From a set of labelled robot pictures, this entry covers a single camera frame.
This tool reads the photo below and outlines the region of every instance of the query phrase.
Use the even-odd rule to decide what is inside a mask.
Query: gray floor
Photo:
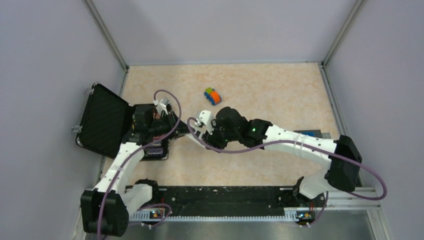
[[[94,240],[90,235],[86,240]],[[167,222],[149,230],[129,227],[124,236],[108,240],[374,240],[365,211],[324,213],[311,228],[281,222]]]

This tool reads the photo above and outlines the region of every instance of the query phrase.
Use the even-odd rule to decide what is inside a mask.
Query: black cover
[[[130,129],[134,107],[100,83],[89,95],[76,144],[114,159],[122,137]]]

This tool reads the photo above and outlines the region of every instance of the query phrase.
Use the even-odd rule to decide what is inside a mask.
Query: toy car
[[[222,99],[221,96],[215,91],[215,89],[208,87],[204,90],[204,97],[209,100],[213,106],[219,104]]]

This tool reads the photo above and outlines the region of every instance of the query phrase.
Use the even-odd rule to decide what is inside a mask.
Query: beige tabletop
[[[206,100],[208,87],[221,95],[221,103],[212,106]],[[177,96],[184,122],[200,110],[216,114],[230,106],[248,120],[263,119],[289,130],[319,129],[339,137],[316,63],[132,66],[123,98],[131,104],[152,103],[158,89]],[[165,96],[158,94],[159,99]],[[177,105],[168,98],[177,112]],[[231,142],[226,149],[243,148]],[[105,170],[110,164],[108,159]],[[139,162],[129,184],[148,178],[162,186],[294,185],[320,168],[284,152],[216,153],[182,137],[171,142],[167,160]]]

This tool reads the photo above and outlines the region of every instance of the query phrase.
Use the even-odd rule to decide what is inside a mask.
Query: wall
[[[71,126],[85,89],[123,76],[82,0],[1,1],[1,239],[70,239],[101,163]]]
[[[94,0],[129,65],[324,59],[356,0]]]
[[[423,10],[422,0],[368,1],[328,66],[348,133],[387,183],[395,239],[422,239],[424,223]]]

